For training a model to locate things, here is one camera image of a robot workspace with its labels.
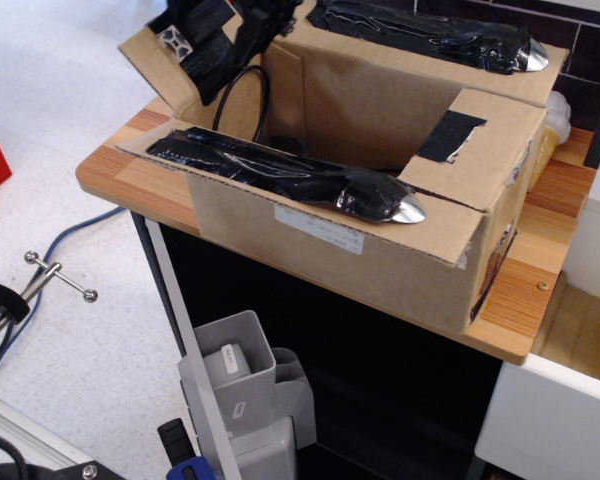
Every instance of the sticker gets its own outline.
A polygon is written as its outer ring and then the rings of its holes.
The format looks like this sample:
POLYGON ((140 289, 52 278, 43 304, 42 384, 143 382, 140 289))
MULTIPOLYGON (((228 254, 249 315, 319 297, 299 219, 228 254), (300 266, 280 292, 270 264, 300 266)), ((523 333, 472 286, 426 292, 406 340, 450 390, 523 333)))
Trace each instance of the sticker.
POLYGON ((222 358, 224 359, 224 366, 229 375, 238 371, 238 362, 236 362, 236 356, 233 352, 232 345, 225 345, 222 347, 222 358))
POLYGON ((364 235, 360 232, 280 205, 275 206, 275 217, 280 223, 296 230, 329 242, 356 255, 362 255, 364 235))
POLYGON ((247 406, 247 402, 236 403, 236 406, 233 409, 233 416, 231 417, 233 420, 242 417, 244 415, 244 409, 247 406))

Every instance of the white cabinet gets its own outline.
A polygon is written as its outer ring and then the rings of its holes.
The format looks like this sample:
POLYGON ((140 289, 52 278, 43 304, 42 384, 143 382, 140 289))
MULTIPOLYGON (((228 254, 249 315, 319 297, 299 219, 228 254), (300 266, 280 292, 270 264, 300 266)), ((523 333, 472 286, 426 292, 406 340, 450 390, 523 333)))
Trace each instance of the white cabinet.
POLYGON ((600 380, 533 354, 503 364, 476 455, 528 480, 600 479, 600 380))

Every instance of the wooden table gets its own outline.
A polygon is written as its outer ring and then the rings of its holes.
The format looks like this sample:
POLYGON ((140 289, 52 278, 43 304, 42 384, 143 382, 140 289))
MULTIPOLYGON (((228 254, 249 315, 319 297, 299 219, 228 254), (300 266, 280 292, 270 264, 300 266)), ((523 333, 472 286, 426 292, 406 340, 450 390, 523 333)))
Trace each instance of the wooden table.
MULTIPOLYGON (((77 169, 81 187, 162 224, 200 236, 183 172, 116 150, 115 145, 168 120, 170 108, 150 103, 77 169)), ((591 134, 574 130, 527 195, 516 237, 487 301, 463 335, 436 332, 489 355, 522 364, 584 207, 595 170, 583 167, 591 134)), ((418 324, 431 330, 431 327, 418 324)))

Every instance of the open cardboard box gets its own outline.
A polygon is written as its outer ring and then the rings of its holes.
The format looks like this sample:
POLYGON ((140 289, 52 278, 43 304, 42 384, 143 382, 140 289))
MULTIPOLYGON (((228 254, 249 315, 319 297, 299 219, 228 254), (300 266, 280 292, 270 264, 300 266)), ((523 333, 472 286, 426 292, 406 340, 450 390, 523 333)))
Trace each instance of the open cardboard box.
MULTIPOLYGON (((295 31, 259 59, 272 82, 265 135, 301 139, 315 158, 398 169, 427 219, 370 224, 180 167, 201 236, 398 318, 462 333, 514 237, 566 51, 547 46, 547 69, 502 76, 315 29, 305 20, 312 6, 299 7, 295 31), (486 123, 453 163, 418 156, 447 110, 486 123)), ((146 148, 173 128, 210 128, 216 105, 203 107, 148 28, 121 49, 175 114, 119 147, 165 164, 146 148)), ((245 76, 220 131, 250 139, 260 92, 245 76)))

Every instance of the blue handle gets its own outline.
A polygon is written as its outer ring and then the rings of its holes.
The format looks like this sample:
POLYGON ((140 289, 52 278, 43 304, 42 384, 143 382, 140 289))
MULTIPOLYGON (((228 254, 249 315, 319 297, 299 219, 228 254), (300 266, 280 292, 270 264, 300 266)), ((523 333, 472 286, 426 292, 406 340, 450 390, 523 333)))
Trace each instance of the blue handle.
POLYGON ((206 458, 194 457, 169 470, 167 480, 216 480, 216 476, 206 458))

